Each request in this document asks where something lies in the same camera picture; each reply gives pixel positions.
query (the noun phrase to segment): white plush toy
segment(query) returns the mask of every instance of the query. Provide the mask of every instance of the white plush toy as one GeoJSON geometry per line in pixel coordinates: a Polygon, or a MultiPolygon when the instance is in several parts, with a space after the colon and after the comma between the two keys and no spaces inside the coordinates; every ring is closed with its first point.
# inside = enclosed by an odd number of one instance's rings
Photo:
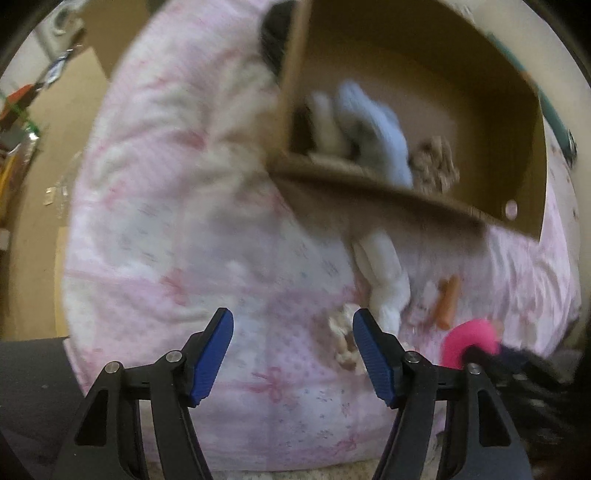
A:
{"type": "Polygon", "coordinates": [[[349,158],[351,142],[337,125],[332,98],[324,92],[312,92],[306,98],[306,107],[310,111],[316,152],[349,158]]]}
{"type": "MultiPolygon", "coordinates": [[[[397,335],[400,314],[410,301],[408,273],[400,265],[396,249],[384,230],[375,230],[353,243],[355,261],[371,286],[369,311],[383,332],[397,335]]],[[[353,315],[359,305],[346,303],[329,314],[329,328],[335,337],[335,359],[346,370],[360,375],[365,364],[353,338],[353,315]]],[[[402,342],[405,350],[412,349],[402,342]]]]}

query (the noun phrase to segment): blue plush toy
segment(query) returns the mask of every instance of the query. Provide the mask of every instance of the blue plush toy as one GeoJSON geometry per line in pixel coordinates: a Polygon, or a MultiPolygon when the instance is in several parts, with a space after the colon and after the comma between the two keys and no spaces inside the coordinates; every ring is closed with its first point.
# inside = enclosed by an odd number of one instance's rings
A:
{"type": "Polygon", "coordinates": [[[347,80],[339,86],[335,101],[337,122],[345,135],[359,146],[354,160],[383,175],[391,184],[413,187],[408,166],[408,146],[396,114],[374,102],[361,87],[347,80]]]}

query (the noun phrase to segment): cardboard box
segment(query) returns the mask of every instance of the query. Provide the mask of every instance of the cardboard box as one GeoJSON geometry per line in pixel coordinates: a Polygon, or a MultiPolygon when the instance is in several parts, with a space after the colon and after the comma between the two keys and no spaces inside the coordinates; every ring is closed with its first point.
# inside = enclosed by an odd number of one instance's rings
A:
{"type": "Polygon", "coordinates": [[[146,0],[90,0],[80,13],[87,40],[107,78],[148,23],[146,0]]]}
{"type": "Polygon", "coordinates": [[[268,164],[274,176],[410,197],[540,238],[547,157],[537,91],[437,0],[301,0],[284,58],[275,138],[268,164]],[[445,136],[458,184],[425,195],[388,185],[352,162],[309,159],[304,98],[312,90],[334,93],[345,79],[394,110],[409,151],[445,136]],[[513,220],[506,215],[511,201],[513,220]]]}

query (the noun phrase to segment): pink toy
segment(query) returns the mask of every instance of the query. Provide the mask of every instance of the pink toy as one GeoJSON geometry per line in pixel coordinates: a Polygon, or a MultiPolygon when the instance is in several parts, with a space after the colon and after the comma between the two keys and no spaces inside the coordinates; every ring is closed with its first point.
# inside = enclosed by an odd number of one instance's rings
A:
{"type": "Polygon", "coordinates": [[[466,348],[472,345],[480,347],[491,355],[499,354],[501,349],[499,337],[488,320],[470,320],[449,332],[441,348],[442,366],[462,369],[462,355],[466,348]]]}

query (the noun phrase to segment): floor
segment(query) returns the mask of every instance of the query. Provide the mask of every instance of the floor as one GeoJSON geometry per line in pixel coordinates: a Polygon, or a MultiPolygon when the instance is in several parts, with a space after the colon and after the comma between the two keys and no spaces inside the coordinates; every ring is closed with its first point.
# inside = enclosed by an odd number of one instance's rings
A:
{"type": "Polygon", "coordinates": [[[74,58],[63,76],[39,94],[30,115],[42,130],[40,151],[13,198],[7,219],[11,247],[0,258],[0,337],[32,339],[61,333],[54,313],[54,266],[67,219],[60,199],[43,205],[46,189],[75,168],[108,81],[93,50],[74,58]]]}
{"type": "MultiPolygon", "coordinates": [[[[591,136],[587,133],[591,89],[550,27],[521,0],[449,2],[471,7],[476,24],[509,47],[545,91],[578,143],[573,184],[579,199],[581,237],[587,240],[582,242],[580,254],[583,317],[587,318],[591,292],[591,189],[586,188],[591,183],[591,136]]],[[[55,266],[60,265],[63,253],[66,221],[58,218],[58,202],[44,206],[43,198],[46,188],[72,169],[72,158],[86,143],[107,87],[93,51],[87,50],[70,62],[63,77],[31,107],[31,116],[45,135],[42,151],[14,199],[8,219],[12,245],[0,258],[0,338],[43,338],[63,330],[59,322],[56,326],[54,278],[59,278],[55,266]]]]}

